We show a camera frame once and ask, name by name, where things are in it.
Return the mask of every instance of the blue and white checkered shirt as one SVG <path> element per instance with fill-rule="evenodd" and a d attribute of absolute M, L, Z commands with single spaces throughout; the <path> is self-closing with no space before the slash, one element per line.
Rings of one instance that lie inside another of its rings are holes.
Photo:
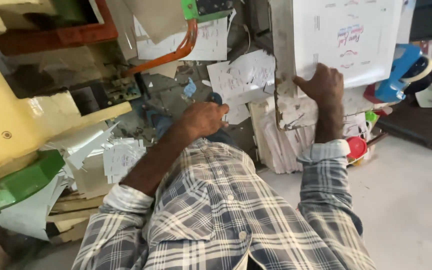
<path fill-rule="evenodd" d="M 73 269 L 375 269 L 352 210 L 344 140 L 313 144 L 298 209 L 243 151 L 198 139 L 155 199 L 116 185 L 91 216 Z"/>

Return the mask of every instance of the hand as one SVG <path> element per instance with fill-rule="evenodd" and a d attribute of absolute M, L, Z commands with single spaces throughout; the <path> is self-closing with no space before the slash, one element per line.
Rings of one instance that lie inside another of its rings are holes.
<path fill-rule="evenodd" d="M 178 124 L 184 127 L 193 139 L 209 136 L 228 126 L 221 118 L 229 111 L 227 104 L 219 106 L 214 102 L 196 102 L 183 112 Z"/>
<path fill-rule="evenodd" d="M 341 105 L 344 92 L 343 74 L 335 68 L 318 63 L 312 79 L 306 81 L 302 77 L 294 76 L 293 82 L 301 88 L 318 107 Z"/>

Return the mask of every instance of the orange pipe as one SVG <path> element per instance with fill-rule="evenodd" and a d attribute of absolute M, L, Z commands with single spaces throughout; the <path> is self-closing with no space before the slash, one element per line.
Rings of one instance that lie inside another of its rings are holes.
<path fill-rule="evenodd" d="M 129 77 L 135 73 L 145 71 L 147 69 L 154 68 L 159 65 L 163 65 L 188 56 L 188 54 L 190 54 L 195 47 L 197 36 L 198 23 L 196 22 L 196 19 L 190 19 L 188 20 L 188 32 L 186 32 L 186 36 L 184 37 L 183 41 L 181 41 L 180 45 L 177 46 L 175 52 L 170 52 L 166 55 L 163 55 L 159 58 L 156 58 L 139 66 L 132 67 L 126 71 L 123 71 L 121 75 L 123 77 Z"/>

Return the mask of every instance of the green machine part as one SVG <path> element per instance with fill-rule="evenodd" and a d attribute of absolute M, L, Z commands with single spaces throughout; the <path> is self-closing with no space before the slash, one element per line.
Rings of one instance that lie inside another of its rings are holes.
<path fill-rule="evenodd" d="M 184 18 L 198 23 L 218 20 L 231 14 L 234 0 L 181 0 Z"/>
<path fill-rule="evenodd" d="M 33 164 L 0 178 L 0 211 L 37 193 L 64 164 L 58 150 L 40 151 Z"/>

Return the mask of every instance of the shirt button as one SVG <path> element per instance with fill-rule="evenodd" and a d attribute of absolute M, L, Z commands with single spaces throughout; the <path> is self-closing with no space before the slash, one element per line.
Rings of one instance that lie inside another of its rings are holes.
<path fill-rule="evenodd" d="M 242 231 L 239 232 L 239 239 L 241 241 L 245 240 L 246 236 L 248 236 L 248 233 L 246 233 L 245 231 L 242 230 Z"/>

